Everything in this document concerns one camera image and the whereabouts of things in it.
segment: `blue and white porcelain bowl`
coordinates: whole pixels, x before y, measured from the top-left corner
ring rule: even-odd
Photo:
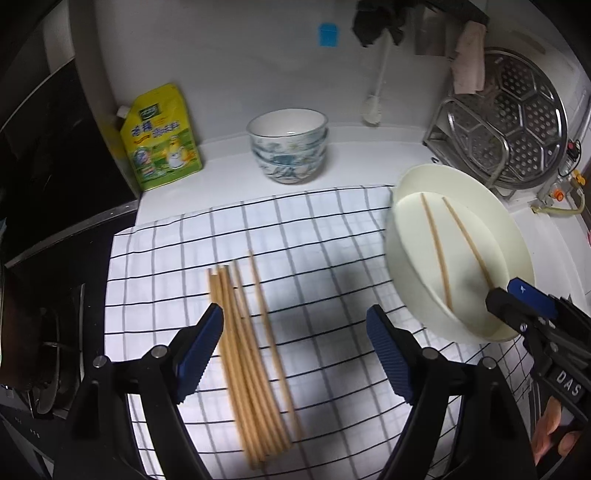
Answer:
[[[247,126],[256,162],[269,178],[298,183],[310,177],[326,156],[326,115],[287,108],[256,117]]]

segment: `white bowl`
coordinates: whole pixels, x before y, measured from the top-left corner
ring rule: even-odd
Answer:
[[[252,120],[246,130],[265,175],[281,183],[312,175],[326,154],[327,122],[322,113],[303,108],[276,110]]]
[[[446,260],[450,309],[435,242],[420,194],[424,193]],[[459,343],[505,342],[517,332],[488,313],[488,284],[456,221],[452,204],[495,287],[519,277],[534,284],[523,237],[503,204],[484,185],[455,168],[414,167],[394,190],[386,234],[386,260],[400,299],[413,316],[445,339]]]

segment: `blue gripper pad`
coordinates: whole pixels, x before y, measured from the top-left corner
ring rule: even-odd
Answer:
[[[187,348],[183,359],[177,366],[177,404],[183,402],[188,395],[197,390],[203,371],[222,335],[222,309],[218,305],[215,305],[213,309],[209,308],[195,327],[199,327],[202,322],[204,325],[201,327],[201,331]]]
[[[392,326],[379,305],[374,305],[368,310],[366,328],[369,340],[374,346],[394,393],[403,397],[407,403],[412,403],[414,392],[411,385],[410,368],[391,333],[399,329]],[[417,343],[410,332],[404,331],[403,333],[410,335],[409,342]]]
[[[507,291],[543,318],[555,320],[558,316],[554,299],[520,278],[511,280],[507,285]]]

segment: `white countertop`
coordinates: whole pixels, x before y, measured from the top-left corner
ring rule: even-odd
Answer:
[[[423,131],[415,128],[332,126],[325,167],[312,180],[296,185],[266,178],[252,158],[245,135],[208,142],[200,146],[204,169],[146,192],[136,224],[277,194],[395,184],[409,168],[431,161],[432,154],[421,144],[422,137]],[[580,257],[591,259],[591,251],[580,252],[587,244],[580,222],[571,219],[569,224],[578,227],[566,231],[562,224],[568,220],[533,214],[527,198],[507,207],[530,250],[536,285],[555,296],[571,294],[573,303],[588,312],[583,285],[587,281],[580,276],[581,265],[586,263]]]
[[[410,167],[429,162],[423,130],[397,127],[330,127],[327,161],[305,183],[283,185],[266,178],[246,135],[200,146],[203,170],[144,193],[136,224],[271,195],[352,185],[396,183]]]

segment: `metal screw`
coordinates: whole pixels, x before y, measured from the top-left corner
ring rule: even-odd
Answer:
[[[435,360],[439,356],[439,352],[430,346],[423,349],[423,357],[427,360]]]
[[[488,370],[493,370],[496,367],[496,361],[493,357],[486,356],[482,359],[482,365]]]
[[[104,355],[99,355],[92,361],[92,366],[95,368],[101,368],[104,367],[106,363],[107,357],[105,357]]]
[[[162,358],[168,353],[168,347],[165,345],[156,345],[150,350],[150,353],[154,358]]]

